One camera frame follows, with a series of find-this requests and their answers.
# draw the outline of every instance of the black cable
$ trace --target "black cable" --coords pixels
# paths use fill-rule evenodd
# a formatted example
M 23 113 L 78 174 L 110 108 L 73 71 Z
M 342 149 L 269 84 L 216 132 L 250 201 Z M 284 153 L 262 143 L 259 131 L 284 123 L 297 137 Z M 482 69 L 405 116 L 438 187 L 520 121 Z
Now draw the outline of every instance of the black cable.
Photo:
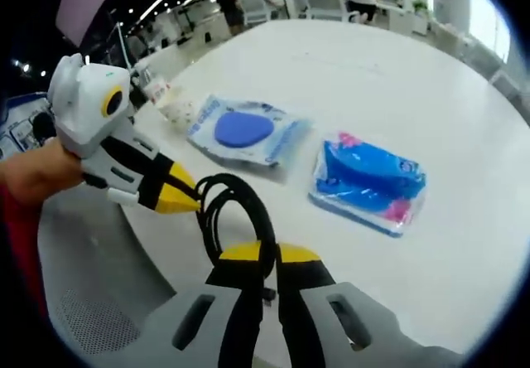
M 222 190 L 206 206 L 208 191 L 219 184 L 227 188 Z M 215 265 L 223 253 L 217 228 L 219 214 L 224 204 L 228 201 L 236 201 L 247 212 L 256 237 L 262 242 L 259 251 L 259 260 L 262 262 L 263 277 L 268 277 L 272 272 L 276 258 L 276 236 L 274 235 L 274 229 L 272 228 L 267 208 L 265 208 L 262 200 L 259 199 L 258 194 L 243 179 L 229 173 L 220 173 L 205 177 L 197 183 L 195 190 L 200 194 L 200 210 L 197 212 L 197 220 L 202 231 L 206 253 L 212 264 Z

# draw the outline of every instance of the desk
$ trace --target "desk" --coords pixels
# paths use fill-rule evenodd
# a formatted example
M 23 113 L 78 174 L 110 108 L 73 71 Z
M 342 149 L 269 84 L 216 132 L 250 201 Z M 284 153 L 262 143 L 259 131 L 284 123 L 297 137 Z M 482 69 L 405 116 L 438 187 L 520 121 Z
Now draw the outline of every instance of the desk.
M 289 20 L 235 37 L 172 84 L 197 108 L 213 93 L 267 101 L 316 121 L 285 184 L 237 174 L 263 199 L 279 240 L 313 249 L 337 282 L 353 283 L 394 311 L 406 335 L 465 353 L 506 308 L 528 256 L 530 128 L 472 69 L 390 31 Z M 137 126 L 195 179 L 226 171 L 176 135 L 150 104 L 137 113 Z M 425 205 L 401 239 L 307 200 L 326 129 L 347 129 L 424 166 Z M 177 292 L 206 279 L 211 266 L 195 215 L 124 211 Z M 224 247 L 254 237 L 243 210 L 230 205 L 219 233 Z M 276 307 L 266 308 L 256 354 L 289 366 Z

